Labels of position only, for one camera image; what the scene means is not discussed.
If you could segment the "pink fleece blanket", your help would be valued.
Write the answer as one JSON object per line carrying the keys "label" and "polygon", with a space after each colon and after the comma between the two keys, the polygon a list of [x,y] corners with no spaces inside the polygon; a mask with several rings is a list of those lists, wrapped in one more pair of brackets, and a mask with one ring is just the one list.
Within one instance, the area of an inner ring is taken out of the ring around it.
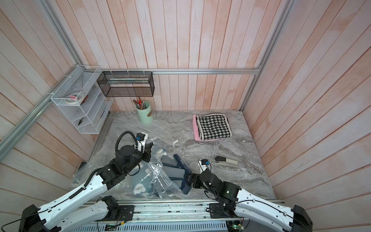
{"label": "pink fleece blanket", "polygon": [[193,134],[194,134],[195,141],[199,141],[199,142],[211,142],[211,141],[217,141],[218,140],[218,139],[202,140],[200,138],[199,127],[197,125],[196,115],[193,115],[192,127],[193,127]]}

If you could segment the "black white houndstooth knit blanket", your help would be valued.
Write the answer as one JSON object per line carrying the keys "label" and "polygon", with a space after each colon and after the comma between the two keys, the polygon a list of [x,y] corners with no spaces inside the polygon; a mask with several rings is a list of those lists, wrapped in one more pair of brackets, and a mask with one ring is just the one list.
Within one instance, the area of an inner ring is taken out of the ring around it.
{"label": "black white houndstooth knit blanket", "polygon": [[225,114],[196,115],[196,120],[202,140],[224,139],[232,136],[230,124]]}

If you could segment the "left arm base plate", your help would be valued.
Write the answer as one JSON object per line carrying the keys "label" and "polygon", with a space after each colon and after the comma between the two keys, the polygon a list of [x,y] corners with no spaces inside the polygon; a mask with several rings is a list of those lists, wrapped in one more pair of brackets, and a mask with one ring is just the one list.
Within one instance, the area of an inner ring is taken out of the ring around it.
{"label": "left arm base plate", "polygon": [[133,219],[134,208],[134,205],[115,206],[109,210],[106,219],[124,222],[131,221]]}

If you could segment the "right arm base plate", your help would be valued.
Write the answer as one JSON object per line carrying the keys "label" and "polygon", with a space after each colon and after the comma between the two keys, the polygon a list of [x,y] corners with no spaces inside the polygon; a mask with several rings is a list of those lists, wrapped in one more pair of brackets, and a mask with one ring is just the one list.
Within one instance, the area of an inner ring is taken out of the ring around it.
{"label": "right arm base plate", "polygon": [[209,204],[207,211],[211,218],[236,218],[234,207],[222,203]]}

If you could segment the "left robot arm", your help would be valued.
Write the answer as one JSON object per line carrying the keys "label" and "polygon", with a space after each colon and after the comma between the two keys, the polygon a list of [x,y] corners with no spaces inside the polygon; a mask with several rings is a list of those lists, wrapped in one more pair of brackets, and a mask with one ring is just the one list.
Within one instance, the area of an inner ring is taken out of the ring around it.
{"label": "left robot arm", "polygon": [[142,161],[150,162],[153,143],[137,148],[125,145],[115,149],[116,157],[104,167],[94,170],[87,181],[60,198],[36,207],[31,205],[18,220],[20,232],[70,232],[98,220],[118,220],[121,209],[112,196],[81,208],[90,199],[122,182]]}

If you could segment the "teal blanket with white clouds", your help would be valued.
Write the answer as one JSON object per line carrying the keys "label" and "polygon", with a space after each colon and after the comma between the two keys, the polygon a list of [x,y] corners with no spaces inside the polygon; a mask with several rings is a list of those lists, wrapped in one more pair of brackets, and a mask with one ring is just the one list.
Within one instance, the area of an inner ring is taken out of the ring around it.
{"label": "teal blanket with white clouds", "polygon": [[172,181],[164,172],[161,162],[164,148],[154,145],[152,147],[151,160],[149,163],[142,161],[139,168],[135,168],[131,174],[133,193],[135,195],[148,197],[150,195],[162,195],[171,185]]}

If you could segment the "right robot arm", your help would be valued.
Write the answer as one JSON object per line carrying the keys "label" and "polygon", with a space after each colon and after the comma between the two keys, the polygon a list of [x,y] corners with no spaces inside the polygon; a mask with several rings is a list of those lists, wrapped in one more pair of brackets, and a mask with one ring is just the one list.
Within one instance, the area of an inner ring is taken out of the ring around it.
{"label": "right robot arm", "polygon": [[214,196],[216,203],[209,204],[212,218],[247,218],[276,232],[311,232],[313,222],[305,209],[281,206],[264,200],[240,186],[220,180],[206,169],[192,174],[187,183],[195,189],[203,189]]}

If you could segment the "dark blue blanket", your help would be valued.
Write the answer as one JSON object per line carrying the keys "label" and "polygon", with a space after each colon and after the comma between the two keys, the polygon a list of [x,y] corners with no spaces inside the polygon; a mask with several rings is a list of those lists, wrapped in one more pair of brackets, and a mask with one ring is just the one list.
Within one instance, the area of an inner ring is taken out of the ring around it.
{"label": "dark blue blanket", "polygon": [[192,171],[183,159],[178,154],[174,154],[172,157],[163,156],[161,162],[163,164],[162,168],[170,180],[180,188],[184,195],[188,195],[192,188],[191,184],[188,183]]}

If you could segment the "clear plastic vacuum bag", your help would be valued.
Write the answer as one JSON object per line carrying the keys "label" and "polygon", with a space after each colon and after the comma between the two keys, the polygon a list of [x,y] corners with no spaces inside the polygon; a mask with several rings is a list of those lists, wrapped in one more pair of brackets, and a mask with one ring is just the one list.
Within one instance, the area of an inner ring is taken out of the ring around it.
{"label": "clear plastic vacuum bag", "polygon": [[[169,142],[155,137],[149,139],[149,142],[154,143],[150,162],[142,161],[123,181],[100,197],[112,195],[117,200],[171,200],[184,196],[181,189],[183,181],[165,166],[165,162],[175,161],[178,141]],[[72,188],[83,184],[93,170],[103,167],[115,158],[115,143],[115,140],[103,142],[87,164],[73,176]]]}

